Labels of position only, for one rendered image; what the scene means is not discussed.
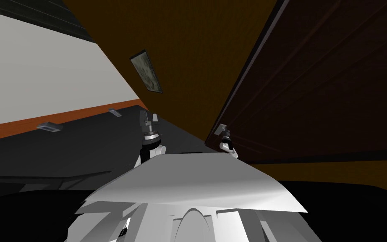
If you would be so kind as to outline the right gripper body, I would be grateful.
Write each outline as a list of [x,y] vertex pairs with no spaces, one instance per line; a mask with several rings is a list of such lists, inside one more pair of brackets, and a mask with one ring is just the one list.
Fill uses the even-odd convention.
[[224,124],[219,124],[215,129],[214,134],[219,136],[221,139],[230,140],[230,131]]

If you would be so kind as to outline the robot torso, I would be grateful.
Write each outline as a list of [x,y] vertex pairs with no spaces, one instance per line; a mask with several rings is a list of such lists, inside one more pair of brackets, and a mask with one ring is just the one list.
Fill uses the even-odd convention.
[[88,196],[64,242],[322,242],[305,211],[228,154],[157,155]]

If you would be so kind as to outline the dark framed wall picture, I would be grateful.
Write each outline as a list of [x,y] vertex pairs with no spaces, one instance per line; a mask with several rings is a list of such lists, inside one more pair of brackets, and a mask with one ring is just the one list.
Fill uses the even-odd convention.
[[163,93],[158,77],[146,49],[130,57],[130,62],[137,71],[148,91]]

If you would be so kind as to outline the dark brown door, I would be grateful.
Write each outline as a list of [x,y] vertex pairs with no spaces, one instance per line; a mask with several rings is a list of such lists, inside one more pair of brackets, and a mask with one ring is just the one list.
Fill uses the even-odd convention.
[[216,125],[241,160],[387,154],[387,0],[277,0]]

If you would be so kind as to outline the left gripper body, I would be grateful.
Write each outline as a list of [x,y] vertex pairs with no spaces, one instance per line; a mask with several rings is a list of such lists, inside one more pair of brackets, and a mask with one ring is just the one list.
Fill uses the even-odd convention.
[[158,121],[142,121],[140,122],[141,132],[142,133],[150,133],[157,132],[159,128]]

